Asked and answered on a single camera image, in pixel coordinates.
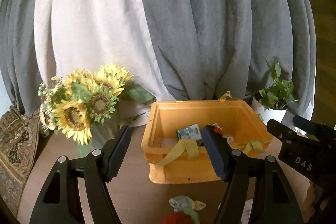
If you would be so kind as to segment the gloved right hand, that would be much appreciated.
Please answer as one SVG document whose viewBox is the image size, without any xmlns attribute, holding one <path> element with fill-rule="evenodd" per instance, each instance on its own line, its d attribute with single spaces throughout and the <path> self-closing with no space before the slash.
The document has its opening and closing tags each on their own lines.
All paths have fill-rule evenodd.
<svg viewBox="0 0 336 224">
<path fill-rule="evenodd" d="M 335 223 L 335 189 L 324 190 L 310 181 L 304 205 L 305 223 Z"/>
</svg>

